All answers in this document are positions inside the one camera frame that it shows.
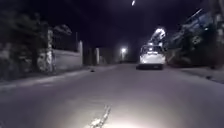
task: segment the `tree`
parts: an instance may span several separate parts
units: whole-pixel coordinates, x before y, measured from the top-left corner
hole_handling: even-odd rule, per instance
[[[31,18],[27,14],[5,11],[1,17],[0,27],[3,29],[0,31],[0,37],[3,37],[3,42],[13,44],[15,58],[26,49],[26,57],[32,60],[32,70],[39,71],[37,59],[40,49],[46,48],[47,45],[45,35],[48,24],[41,21],[38,14]]]

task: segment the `night sky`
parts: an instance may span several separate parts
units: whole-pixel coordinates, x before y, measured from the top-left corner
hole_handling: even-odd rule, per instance
[[[30,0],[52,26],[67,24],[93,46],[131,45],[149,39],[157,26],[173,31],[194,14],[202,0]]]

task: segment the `sidewalk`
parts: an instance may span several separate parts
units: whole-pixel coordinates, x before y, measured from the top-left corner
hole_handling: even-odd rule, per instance
[[[224,84],[224,69],[211,70],[209,68],[185,68],[181,69],[181,71]]]
[[[92,67],[86,67],[76,71],[64,72],[61,74],[56,73],[52,75],[43,75],[43,76],[36,76],[36,77],[10,81],[10,82],[2,82],[0,83],[0,91],[18,88],[18,87],[30,87],[30,86],[39,85],[39,84],[52,83],[60,79],[88,74],[88,73],[91,73],[92,70],[94,70],[94,72],[98,72],[98,71],[110,70],[115,67],[116,66],[96,66],[96,67],[92,66]]]

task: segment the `road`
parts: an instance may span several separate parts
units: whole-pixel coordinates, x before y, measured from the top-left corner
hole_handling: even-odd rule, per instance
[[[111,106],[106,128],[223,128],[224,85],[135,65],[0,92],[2,128],[84,128]]]

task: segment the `white car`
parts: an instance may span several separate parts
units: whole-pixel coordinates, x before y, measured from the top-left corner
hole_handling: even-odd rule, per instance
[[[139,66],[157,66],[163,69],[166,62],[163,48],[155,45],[144,45],[141,48]]]

